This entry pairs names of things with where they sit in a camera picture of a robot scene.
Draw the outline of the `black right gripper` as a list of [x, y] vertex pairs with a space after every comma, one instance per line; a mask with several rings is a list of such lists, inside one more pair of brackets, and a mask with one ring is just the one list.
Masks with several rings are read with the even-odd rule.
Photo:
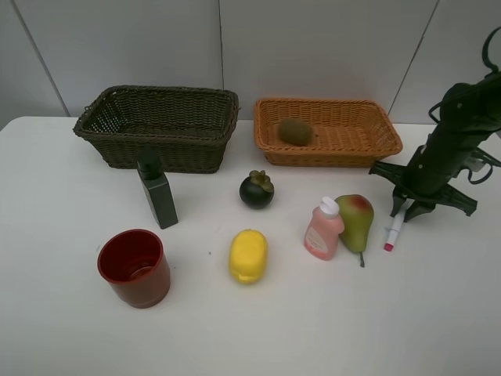
[[477, 209], [477, 201], [458, 191], [449, 181], [477, 148], [477, 136], [435, 131], [406, 166], [378, 161], [369, 174], [395, 185], [391, 217], [395, 217], [409, 199], [413, 203], [405, 212], [404, 222], [431, 213], [438, 205], [457, 208], [470, 216]]

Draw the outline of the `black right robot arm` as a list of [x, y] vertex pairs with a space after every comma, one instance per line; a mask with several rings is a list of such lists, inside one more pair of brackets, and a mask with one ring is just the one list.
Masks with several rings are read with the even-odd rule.
[[404, 221], [432, 212], [437, 205], [457, 208], [472, 215], [478, 202], [449, 184], [464, 169], [477, 185], [492, 174], [500, 161], [479, 148], [490, 135], [500, 131], [500, 74], [490, 74], [475, 85], [455, 84], [442, 101], [429, 110], [439, 110], [437, 126], [419, 146], [406, 166], [378, 161], [369, 174], [395, 185], [391, 216], [407, 200]]

